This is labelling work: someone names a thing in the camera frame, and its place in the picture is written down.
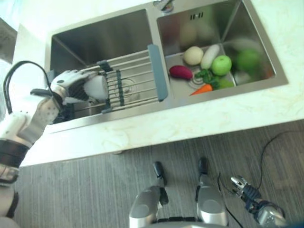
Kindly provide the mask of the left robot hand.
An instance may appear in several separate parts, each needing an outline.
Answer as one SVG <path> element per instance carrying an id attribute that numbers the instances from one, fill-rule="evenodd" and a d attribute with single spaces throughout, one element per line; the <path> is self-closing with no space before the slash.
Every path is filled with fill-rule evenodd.
<path id="1" fill-rule="evenodd" d="M 90 97 L 84 85 L 97 75 L 96 71 L 67 70 L 58 75 L 50 87 L 62 98 L 63 104 L 87 102 Z"/>

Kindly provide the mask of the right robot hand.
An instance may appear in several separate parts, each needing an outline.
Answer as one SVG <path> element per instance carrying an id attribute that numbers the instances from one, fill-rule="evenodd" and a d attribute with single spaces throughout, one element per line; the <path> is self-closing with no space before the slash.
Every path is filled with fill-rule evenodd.
<path id="1" fill-rule="evenodd" d="M 257 199 L 261 198 L 261 193 L 259 190 L 249 184 L 240 175 L 231 177 L 230 179 L 235 187 L 234 192 L 245 202 L 246 210 L 252 210 L 257 204 Z"/>

